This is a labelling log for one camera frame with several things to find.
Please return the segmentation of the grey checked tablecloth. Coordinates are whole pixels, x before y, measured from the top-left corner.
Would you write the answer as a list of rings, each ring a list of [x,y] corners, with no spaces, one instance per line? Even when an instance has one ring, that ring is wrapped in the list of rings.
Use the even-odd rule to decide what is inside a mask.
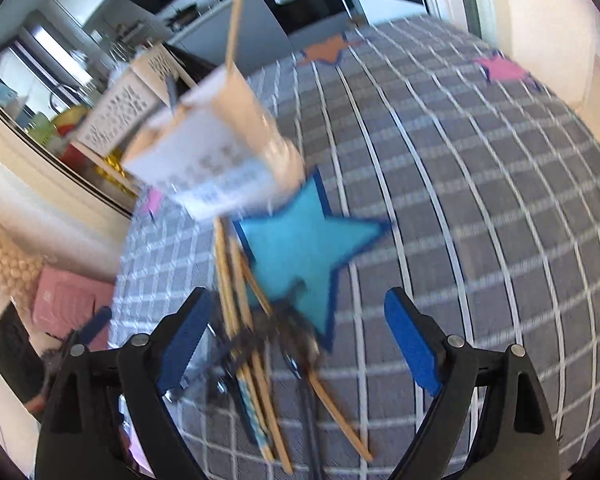
[[[373,460],[319,410],[326,477],[387,478],[429,408],[385,320],[399,286],[474,347],[526,349],[565,478],[600,440],[600,144],[544,84],[489,84],[490,48],[434,18],[348,39],[336,66],[291,54],[248,78],[332,211],[392,223],[340,271],[320,356]]]

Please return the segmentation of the white plastic utensil caddy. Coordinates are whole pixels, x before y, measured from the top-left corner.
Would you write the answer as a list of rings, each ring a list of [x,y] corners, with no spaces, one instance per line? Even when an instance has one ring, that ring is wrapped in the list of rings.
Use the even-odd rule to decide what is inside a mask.
[[[298,150],[234,65],[146,120],[122,166],[196,221],[277,205],[306,177]]]

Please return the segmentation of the orange patterned chopstick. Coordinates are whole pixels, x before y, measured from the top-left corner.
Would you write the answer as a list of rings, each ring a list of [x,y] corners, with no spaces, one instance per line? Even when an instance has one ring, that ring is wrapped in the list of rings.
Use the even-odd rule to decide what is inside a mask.
[[[238,241],[235,240],[234,237],[230,239],[230,262],[232,263],[233,268],[234,289],[237,294],[240,322],[248,328],[253,328],[254,323],[251,309],[248,304],[245,271],[242,270],[242,251],[240,250]],[[273,439],[277,456],[282,464],[283,470],[286,474],[292,474],[294,468],[292,468],[286,444],[277,423],[270,383],[268,382],[268,376],[265,374],[261,353],[261,350],[256,350],[251,357],[251,367],[254,371],[254,377],[256,378],[256,383],[258,385],[260,408],[264,409],[266,428],[268,428],[268,434]]]

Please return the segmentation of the blue-tipped wooden chopstick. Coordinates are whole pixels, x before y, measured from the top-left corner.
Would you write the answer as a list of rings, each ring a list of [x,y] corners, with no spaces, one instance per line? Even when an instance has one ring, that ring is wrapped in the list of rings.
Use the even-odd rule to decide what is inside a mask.
[[[268,438],[268,430],[266,430],[265,417],[260,408],[257,389],[254,385],[251,370],[248,362],[238,364],[238,351],[242,349],[241,344],[244,343],[245,334],[242,332],[238,321],[238,311],[235,304],[232,276],[230,275],[230,266],[228,265],[226,238],[224,232],[224,224],[221,218],[213,219],[214,227],[214,253],[216,274],[218,274],[220,303],[222,310],[222,319],[227,338],[234,342],[234,348],[230,350],[236,370],[234,376],[237,380],[238,391],[242,397],[245,414],[249,422],[256,440],[257,447],[262,454],[262,457],[268,462],[274,462],[274,454]]]

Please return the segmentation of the metal spoon black handle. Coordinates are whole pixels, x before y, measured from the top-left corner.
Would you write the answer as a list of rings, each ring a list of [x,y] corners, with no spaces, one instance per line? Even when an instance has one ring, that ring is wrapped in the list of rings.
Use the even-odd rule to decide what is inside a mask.
[[[176,107],[178,106],[178,85],[171,74],[166,75],[164,82],[166,83],[166,91],[168,92],[170,110],[172,114],[175,114]]]

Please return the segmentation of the beige plastic storage rack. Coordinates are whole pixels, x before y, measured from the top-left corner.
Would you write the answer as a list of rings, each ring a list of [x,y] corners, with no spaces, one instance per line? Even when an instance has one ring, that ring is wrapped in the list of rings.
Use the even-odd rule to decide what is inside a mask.
[[[149,115],[170,103],[169,76],[187,88],[196,84],[164,44],[137,55],[87,113],[70,144],[91,160],[108,156]]]

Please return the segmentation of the orange star patch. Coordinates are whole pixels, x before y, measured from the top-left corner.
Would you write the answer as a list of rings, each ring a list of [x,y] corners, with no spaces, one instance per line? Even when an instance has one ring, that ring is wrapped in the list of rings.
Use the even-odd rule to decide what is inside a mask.
[[[302,59],[298,62],[298,65],[320,62],[336,66],[345,50],[358,46],[360,43],[360,40],[349,40],[345,34],[331,36],[302,50]]]

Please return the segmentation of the plain wooden chopstick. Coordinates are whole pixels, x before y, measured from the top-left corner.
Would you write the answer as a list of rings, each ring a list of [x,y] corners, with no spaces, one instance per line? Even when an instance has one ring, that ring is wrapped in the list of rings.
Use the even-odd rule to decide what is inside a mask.
[[[242,5],[244,0],[233,0],[232,13],[230,14],[230,27],[228,28],[226,50],[225,50],[225,67],[230,73],[234,70],[235,55],[238,44],[238,34],[240,29],[240,20],[242,19]]]

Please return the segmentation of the blue star patch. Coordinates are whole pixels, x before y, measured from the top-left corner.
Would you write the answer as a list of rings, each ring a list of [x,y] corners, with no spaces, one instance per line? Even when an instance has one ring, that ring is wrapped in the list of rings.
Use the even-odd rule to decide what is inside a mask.
[[[315,169],[272,214],[234,218],[232,225],[266,298],[281,300],[294,281],[304,283],[294,308],[313,325],[318,343],[331,352],[340,270],[377,243],[392,223],[334,214],[322,175]]]

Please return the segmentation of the pink star left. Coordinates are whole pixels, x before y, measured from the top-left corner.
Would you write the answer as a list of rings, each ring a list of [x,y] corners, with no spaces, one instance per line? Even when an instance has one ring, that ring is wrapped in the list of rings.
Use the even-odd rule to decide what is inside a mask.
[[[150,188],[146,194],[145,203],[143,203],[143,213],[148,214],[151,220],[155,220],[155,215],[160,209],[162,200],[163,194],[156,188]]]

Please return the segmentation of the pink star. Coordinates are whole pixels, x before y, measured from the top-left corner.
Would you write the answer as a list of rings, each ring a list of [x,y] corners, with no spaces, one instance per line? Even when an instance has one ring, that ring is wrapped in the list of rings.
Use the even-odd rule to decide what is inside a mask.
[[[489,84],[512,81],[528,82],[534,86],[538,84],[528,70],[501,53],[479,56],[474,62],[482,69]]]
[[[146,194],[145,203],[143,203],[143,213],[148,214],[151,220],[155,220],[155,215],[160,209],[162,200],[163,194],[156,188],[150,188]]]

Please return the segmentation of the pink star right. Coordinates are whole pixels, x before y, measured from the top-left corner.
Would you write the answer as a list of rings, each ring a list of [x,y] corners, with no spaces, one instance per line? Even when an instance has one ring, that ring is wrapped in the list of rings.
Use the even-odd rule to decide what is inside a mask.
[[[479,56],[474,62],[482,69],[489,84],[512,81],[528,82],[534,86],[538,84],[528,70],[501,53]]]

